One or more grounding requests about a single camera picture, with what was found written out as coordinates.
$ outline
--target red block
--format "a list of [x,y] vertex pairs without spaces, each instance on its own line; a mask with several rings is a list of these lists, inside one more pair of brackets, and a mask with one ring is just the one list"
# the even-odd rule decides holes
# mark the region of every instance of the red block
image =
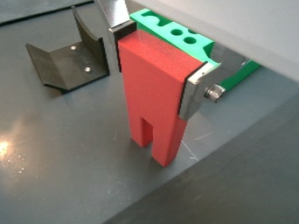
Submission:
[[144,31],[117,41],[132,139],[161,166],[174,159],[187,122],[178,117],[184,78],[201,62]]

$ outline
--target dark metal bracket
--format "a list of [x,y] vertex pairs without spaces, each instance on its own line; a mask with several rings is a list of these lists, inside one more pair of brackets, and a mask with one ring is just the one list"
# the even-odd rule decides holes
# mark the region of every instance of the dark metal bracket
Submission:
[[102,38],[97,38],[84,25],[72,7],[81,41],[53,52],[26,44],[26,51],[41,83],[66,93],[108,76],[108,60]]

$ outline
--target hole in green block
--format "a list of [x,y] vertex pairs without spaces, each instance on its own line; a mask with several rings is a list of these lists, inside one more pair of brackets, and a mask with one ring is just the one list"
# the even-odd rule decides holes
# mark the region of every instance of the hole in green block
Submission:
[[182,35],[182,31],[181,30],[177,30],[177,29],[172,30],[170,33],[172,33],[173,36]]
[[211,57],[211,49],[213,47],[213,42],[203,47],[203,51],[205,52],[207,56]]
[[158,23],[157,23],[158,26],[168,25],[172,22],[169,19],[166,19],[165,17],[161,17],[160,15],[153,13],[152,11],[148,11],[141,16],[142,17],[156,17],[156,18],[158,18],[158,20],[160,20]]
[[188,32],[189,32],[191,34],[197,34],[195,31],[191,31],[191,30],[188,30]]
[[196,39],[195,38],[191,38],[191,37],[185,38],[182,41],[184,41],[184,43],[187,43],[189,45],[192,45],[192,44],[196,43]]

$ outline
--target green block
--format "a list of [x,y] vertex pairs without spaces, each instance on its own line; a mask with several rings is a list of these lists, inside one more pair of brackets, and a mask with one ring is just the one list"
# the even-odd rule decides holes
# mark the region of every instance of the green block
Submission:
[[[217,62],[209,58],[213,46],[211,39],[188,30],[188,28],[176,24],[148,9],[134,12],[129,17],[136,21],[138,30],[154,35],[158,39],[181,49],[195,59],[208,61],[213,66],[217,65]],[[241,70],[227,78],[220,85],[227,90],[231,90],[257,68],[259,64],[251,60],[243,66]]]

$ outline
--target metal bracket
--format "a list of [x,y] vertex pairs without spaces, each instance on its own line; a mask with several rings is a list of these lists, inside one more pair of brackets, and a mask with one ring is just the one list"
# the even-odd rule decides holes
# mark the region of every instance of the metal bracket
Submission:
[[219,65],[213,67],[205,62],[184,82],[178,109],[178,117],[184,121],[188,121],[199,110],[204,98],[216,102],[221,97],[225,90],[213,84],[227,79],[248,63],[244,56],[217,43],[213,45],[211,58],[219,62]]
[[72,7],[81,42],[53,52],[26,44],[26,51],[44,86],[66,93],[108,76],[108,61],[102,38],[84,25]]
[[136,22],[129,20],[125,0],[96,0],[94,3],[106,25],[108,42],[113,47],[117,68],[121,72],[117,41],[136,31]]

